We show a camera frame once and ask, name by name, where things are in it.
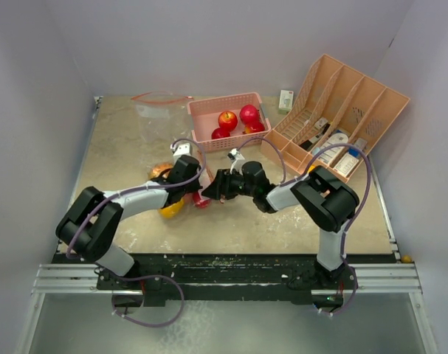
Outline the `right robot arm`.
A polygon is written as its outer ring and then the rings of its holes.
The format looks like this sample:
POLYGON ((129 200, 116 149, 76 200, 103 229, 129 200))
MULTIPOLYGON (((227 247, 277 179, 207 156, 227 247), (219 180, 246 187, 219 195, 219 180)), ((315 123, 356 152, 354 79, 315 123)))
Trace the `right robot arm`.
POLYGON ((300 205, 319 228, 314 278, 323 288, 333 288, 341 281, 346 261, 346 228, 355 217, 359 197, 324 167, 315 167, 300 180, 276 185, 268 179, 260 162, 244 162, 239 170, 217 170, 201 195, 213 200, 247 196, 268 214, 300 205))

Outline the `fake red apple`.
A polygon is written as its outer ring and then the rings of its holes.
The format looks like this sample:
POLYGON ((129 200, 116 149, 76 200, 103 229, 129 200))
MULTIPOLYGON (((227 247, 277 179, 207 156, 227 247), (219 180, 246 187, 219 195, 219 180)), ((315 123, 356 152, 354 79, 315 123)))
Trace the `fake red apple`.
POLYGON ((239 118, 243 124, 259 121, 261 116, 259 110, 254 105, 245 105, 239 112, 239 118))
POLYGON ((211 133, 211 139, 224 139, 230 137, 230 132, 225 128, 216 128, 211 133))
POLYGON ((245 125, 243 134, 260 133, 265 131, 265 126, 260 121, 252 121, 245 125))
POLYGON ((218 125, 228 131, 234 131, 238 125, 238 117, 232 111, 223 111, 218 116, 218 125))

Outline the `fake red yellow mango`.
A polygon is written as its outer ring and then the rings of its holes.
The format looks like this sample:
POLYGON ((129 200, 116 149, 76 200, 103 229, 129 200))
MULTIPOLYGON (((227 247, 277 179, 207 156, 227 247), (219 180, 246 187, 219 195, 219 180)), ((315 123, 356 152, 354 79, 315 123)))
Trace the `fake red yellow mango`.
POLYGON ((198 209, 204 209, 211 203, 211 200, 209 198, 202 197, 199 192, 194 192, 192 194, 192 200, 194 207, 198 209))

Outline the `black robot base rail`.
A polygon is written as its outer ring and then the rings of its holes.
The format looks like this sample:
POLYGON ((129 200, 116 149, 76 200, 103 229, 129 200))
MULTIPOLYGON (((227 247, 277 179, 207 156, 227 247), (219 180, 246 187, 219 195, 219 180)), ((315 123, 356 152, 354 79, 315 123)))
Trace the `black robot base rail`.
POLYGON ((357 289, 354 269, 327 271, 313 254, 135 254, 123 280, 101 266, 97 287, 118 306, 162 307, 167 301, 283 301, 339 308, 357 289))

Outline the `clear zip bag mixed fruit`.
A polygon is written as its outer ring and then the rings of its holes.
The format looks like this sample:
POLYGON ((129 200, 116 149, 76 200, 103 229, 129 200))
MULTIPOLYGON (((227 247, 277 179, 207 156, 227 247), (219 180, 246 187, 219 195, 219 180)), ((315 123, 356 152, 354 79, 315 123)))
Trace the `clear zip bag mixed fruit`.
MULTIPOLYGON (((163 178, 163 177, 158 177, 158 178, 161 178, 161 179, 164 179, 165 181, 167 181, 168 180, 168 177, 167 178, 163 178)), ((177 192, 181 192, 181 194, 182 194, 182 197, 178 200, 178 201, 180 201, 181 199, 183 199, 184 200, 184 202, 185 202, 185 205, 186 204, 192 204, 193 205, 193 200, 192 200, 192 194, 194 193, 194 192, 199 192, 199 194, 201 195, 201 190, 197 190, 196 188, 193 188, 192 186, 189 186, 189 185, 186 185, 186 186, 183 186, 183 187, 181 187, 180 189, 178 189, 177 190, 177 192)))

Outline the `clear zip bag red apples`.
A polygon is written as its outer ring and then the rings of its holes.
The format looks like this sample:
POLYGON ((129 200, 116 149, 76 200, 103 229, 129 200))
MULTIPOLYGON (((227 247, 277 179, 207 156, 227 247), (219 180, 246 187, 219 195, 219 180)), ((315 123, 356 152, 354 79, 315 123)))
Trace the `clear zip bag red apples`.
POLYGON ((191 123, 187 105, 193 100, 193 96, 169 91, 150 91, 132 97, 142 139, 155 143, 189 138, 191 123))

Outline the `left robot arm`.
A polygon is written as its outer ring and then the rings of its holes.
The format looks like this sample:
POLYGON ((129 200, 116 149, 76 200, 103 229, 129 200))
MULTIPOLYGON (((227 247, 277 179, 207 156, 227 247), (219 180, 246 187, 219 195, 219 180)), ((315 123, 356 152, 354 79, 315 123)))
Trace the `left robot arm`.
POLYGON ((77 254, 87 262, 108 269, 123 289, 139 282, 138 262, 113 242, 121 221, 148 210, 169 207, 188 193, 201 189, 205 171, 198 159, 180 156, 166 177, 159 176, 126 190, 103 192, 87 187, 61 219, 55 234, 68 246, 66 255, 77 254))

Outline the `pink plastic basket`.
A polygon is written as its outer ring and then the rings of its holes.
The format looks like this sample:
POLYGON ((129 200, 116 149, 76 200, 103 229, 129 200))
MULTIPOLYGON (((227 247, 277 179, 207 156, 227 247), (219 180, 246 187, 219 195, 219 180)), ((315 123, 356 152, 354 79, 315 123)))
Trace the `pink plastic basket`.
POLYGON ((205 151, 230 150, 271 130, 256 92, 194 100, 187 104, 192 137, 205 151))

